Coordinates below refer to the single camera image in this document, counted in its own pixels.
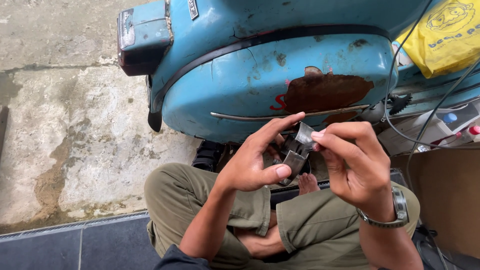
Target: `khaki pants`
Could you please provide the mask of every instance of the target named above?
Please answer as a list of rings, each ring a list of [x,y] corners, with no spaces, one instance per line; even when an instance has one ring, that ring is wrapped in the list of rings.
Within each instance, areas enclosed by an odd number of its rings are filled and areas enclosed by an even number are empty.
[[[155,169],[145,183],[145,199],[151,221],[150,241],[162,257],[171,244],[180,244],[192,219],[208,198],[217,174],[170,163]],[[415,195],[398,186],[407,198],[413,235],[420,213]],[[360,247],[360,219],[353,206],[330,189],[308,193],[276,206],[280,237],[293,256],[284,262],[253,259],[245,246],[225,230],[222,246],[210,264],[212,269],[368,269]],[[265,235],[270,220],[270,191],[237,192],[228,225],[253,229]]]

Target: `grey tile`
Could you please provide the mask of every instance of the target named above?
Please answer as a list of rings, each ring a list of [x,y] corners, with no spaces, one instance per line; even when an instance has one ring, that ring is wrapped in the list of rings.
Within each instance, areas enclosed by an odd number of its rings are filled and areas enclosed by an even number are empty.
[[[0,242],[0,269],[78,270],[80,229],[32,234]]]
[[[150,270],[160,261],[146,232],[149,217],[84,228],[81,270]]]

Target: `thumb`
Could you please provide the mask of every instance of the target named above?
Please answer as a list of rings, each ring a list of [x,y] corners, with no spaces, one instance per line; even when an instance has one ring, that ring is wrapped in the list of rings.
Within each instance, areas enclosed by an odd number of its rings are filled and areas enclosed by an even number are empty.
[[[325,165],[330,177],[330,189],[335,195],[344,198],[350,191],[347,183],[347,170],[343,159],[334,152],[325,149],[320,151],[325,159]]]
[[[285,164],[278,164],[264,169],[260,173],[262,184],[276,184],[292,174],[292,169]]]

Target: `metal bracket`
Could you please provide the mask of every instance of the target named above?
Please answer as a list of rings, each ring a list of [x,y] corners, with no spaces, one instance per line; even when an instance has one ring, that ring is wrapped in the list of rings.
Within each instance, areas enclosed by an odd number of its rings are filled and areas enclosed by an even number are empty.
[[[289,185],[297,177],[312,151],[311,134],[314,129],[299,122],[293,130],[297,132],[296,135],[288,135],[280,148],[281,161],[274,160],[272,164],[286,164],[292,169],[292,174],[279,182],[280,185]]]

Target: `fingernail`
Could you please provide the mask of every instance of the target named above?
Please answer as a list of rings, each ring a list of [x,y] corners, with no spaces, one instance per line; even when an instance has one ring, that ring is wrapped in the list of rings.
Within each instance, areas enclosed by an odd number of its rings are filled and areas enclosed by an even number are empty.
[[[313,131],[311,136],[312,136],[312,138],[321,138],[321,137],[324,136],[324,133],[323,133],[323,132],[320,133],[320,132]]]
[[[290,170],[286,166],[280,166],[276,169],[279,178],[287,178],[290,176]]]
[[[331,159],[333,157],[332,152],[330,152],[330,150],[328,150],[328,149],[325,149],[325,150],[321,151],[320,153],[326,159]]]

